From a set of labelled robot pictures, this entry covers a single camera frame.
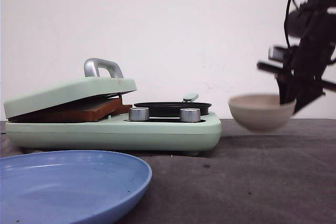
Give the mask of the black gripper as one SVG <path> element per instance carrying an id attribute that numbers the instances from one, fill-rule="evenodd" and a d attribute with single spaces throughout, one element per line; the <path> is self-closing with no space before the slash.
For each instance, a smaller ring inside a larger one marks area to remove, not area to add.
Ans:
<path id="1" fill-rule="evenodd" d="M 323 89 L 335 91 L 335 83 L 322 75 L 335 64 L 335 13 L 293 11 L 287 19 L 287 33 L 300 39 L 288 48 L 282 67 L 258 62 L 257 68 L 277 75 L 280 104 L 296 101 L 294 114 L 324 95 Z"/>

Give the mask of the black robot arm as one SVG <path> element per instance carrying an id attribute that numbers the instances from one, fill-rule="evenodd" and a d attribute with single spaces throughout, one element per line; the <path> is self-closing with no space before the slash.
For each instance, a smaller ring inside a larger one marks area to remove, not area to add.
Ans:
<path id="1" fill-rule="evenodd" d="M 295 37 L 297 45 L 272 46 L 269 60 L 281 67 L 258 62 L 257 68 L 275 75 L 279 89 L 279 103 L 295 103 L 293 113 L 324 95 L 324 90 L 335 91 L 335 83 L 323 80 L 326 68 L 335 64 L 335 14 L 328 10 L 335 0 L 307 0 L 286 10 L 285 37 Z"/>

